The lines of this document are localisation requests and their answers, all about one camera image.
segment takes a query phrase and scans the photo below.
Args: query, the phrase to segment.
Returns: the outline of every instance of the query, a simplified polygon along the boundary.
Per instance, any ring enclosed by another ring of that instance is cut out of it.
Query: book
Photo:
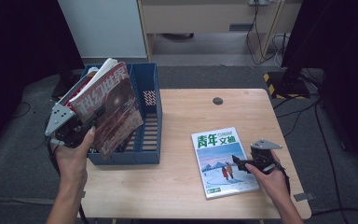
[[[75,109],[69,103],[69,100],[75,98],[79,93],[81,93],[81,91],[86,87],[86,85],[94,78],[97,72],[97,67],[91,67],[88,73],[83,78],[81,78],[71,90],[68,91],[68,94],[66,94],[64,98],[62,98],[63,105],[69,107],[72,111],[75,111]]]
[[[259,189],[252,174],[240,171],[232,155],[246,160],[234,127],[191,134],[206,199]]]
[[[95,122],[94,148],[106,159],[118,147],[123,151],[144,122],[124,62],[108,59],[91,79],[85,78],[66,105],[83,123]]]

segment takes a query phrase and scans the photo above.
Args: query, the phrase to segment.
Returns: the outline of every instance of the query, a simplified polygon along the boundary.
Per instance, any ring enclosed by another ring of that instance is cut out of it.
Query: hand
[[[87,182],[87,153],[94,142],[92,127],[76,148],[59,146],[54,153],[60,169],[58,195],[48,216],[48,224],[75,223],[83,189]]]
[[[280,162],[279,158],[273,150],[271,150],[272,157],[275,161]],[[273,168],[269,175],[263,174],[253,165],[247,163],[246,168],[255,176],[258,182],[263,186],[267,195],[273,202],[280,200],[281,198],[290,198],[287,191],[286,182],[282,171],[278,168]]]
[[[275,152],[271,150],[271,153],[274,160],[280,162]],[[245,165],[263,186],[267,195],[271,198],[275,207],[278,209],[283,224],[304,223],[295,205],[290,199],[282,171],[275,167],[269,175],[265,175],[253,165],[249,163]]]
[[[61,184],[72,184],[82,189],[87,182],[87,153],[94,142],[95,128],[85,135],[82,144],[76,148],[59,146],[54,151],[60,168]]]

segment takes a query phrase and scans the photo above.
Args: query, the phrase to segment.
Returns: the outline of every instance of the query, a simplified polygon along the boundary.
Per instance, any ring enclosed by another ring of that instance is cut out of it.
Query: floor
[[[255,64],[253,55],[246,45],[245,32],[223,34],[188,35],[157,35],[153,48],[152,62],[159,66],[194,66],[194,65],[225,65],[225,66],[280,66],[282,34],[274,38],[270,44],[270,60]]]

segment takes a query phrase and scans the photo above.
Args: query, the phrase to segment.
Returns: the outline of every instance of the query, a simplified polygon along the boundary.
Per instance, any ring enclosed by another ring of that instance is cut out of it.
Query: power strip
[[[259,6],[268,6],[271,4],[271,0],[249,0],[250,6],[255,6],[256,4]]]

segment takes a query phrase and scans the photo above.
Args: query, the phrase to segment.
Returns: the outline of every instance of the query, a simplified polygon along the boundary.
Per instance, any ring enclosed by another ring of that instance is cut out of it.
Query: book cover illustration
[[[82,122],[95,120],[94,146],[107,158],[144,122],[127,65],[107,60],[100,71],[69,103]]]
[[[259,189],[252,174],[240,171],[232,155],[246,160],[235,128],[191,134],[207,199]]]

